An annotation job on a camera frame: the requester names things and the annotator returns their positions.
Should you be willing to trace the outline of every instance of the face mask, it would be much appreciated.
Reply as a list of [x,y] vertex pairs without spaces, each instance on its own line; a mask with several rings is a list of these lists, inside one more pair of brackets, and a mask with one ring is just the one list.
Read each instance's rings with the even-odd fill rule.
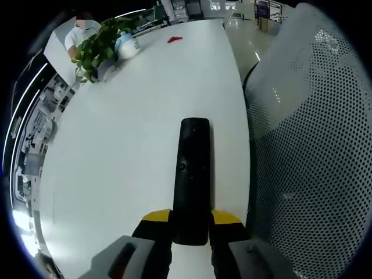
[[87,19],[84,22],[84,29],[89,29],[93,26],[93,20],[92,19]]

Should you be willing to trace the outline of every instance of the white table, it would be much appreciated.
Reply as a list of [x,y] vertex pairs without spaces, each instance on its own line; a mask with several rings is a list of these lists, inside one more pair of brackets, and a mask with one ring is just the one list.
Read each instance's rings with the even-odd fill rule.
[[[168,44],[172,36],[182,41]],[[249,133],[241,81],[219,20],[139,37],[142,52],[105,83],[70,101],[49,147],[40,185],[44,238],[66,278],[147,213],[173,204],[180,123],[209,119],[215,205],[245,222]],[[168,278],[214,278],[210,246],[173,245]]]

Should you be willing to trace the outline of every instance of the wall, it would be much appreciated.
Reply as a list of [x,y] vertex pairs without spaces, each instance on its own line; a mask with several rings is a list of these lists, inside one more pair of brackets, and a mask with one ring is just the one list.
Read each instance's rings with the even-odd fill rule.
[[76,65],[66,52],[65,37],[73,28],[74,22],[75,19],[72,18],[54,29],[44,49],[45,57],[68,85],[75,83]]

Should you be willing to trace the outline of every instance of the yellow part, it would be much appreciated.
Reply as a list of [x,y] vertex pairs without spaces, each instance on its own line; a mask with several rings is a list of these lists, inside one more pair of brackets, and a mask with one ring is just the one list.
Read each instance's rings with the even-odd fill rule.
[[230,212],[212,210],[215,225],[241,223],[242,221]]
[[170,209],[154,211],[142,218],[142,221],[168,222]]

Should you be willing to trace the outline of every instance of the white shirt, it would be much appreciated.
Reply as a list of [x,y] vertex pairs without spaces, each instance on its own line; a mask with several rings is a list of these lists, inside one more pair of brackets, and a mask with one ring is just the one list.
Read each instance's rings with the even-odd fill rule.
[[96,21],[93,21],[92,27],[89,28],[88,30],[83,30],[77,26],[74,26],[74,28],[71,29],[71,31],[67,34],[65,38],[66,51],[68,51],[73,45],[75,47],[79,46],[87,38],[96,34],[100,28],[101,25]]

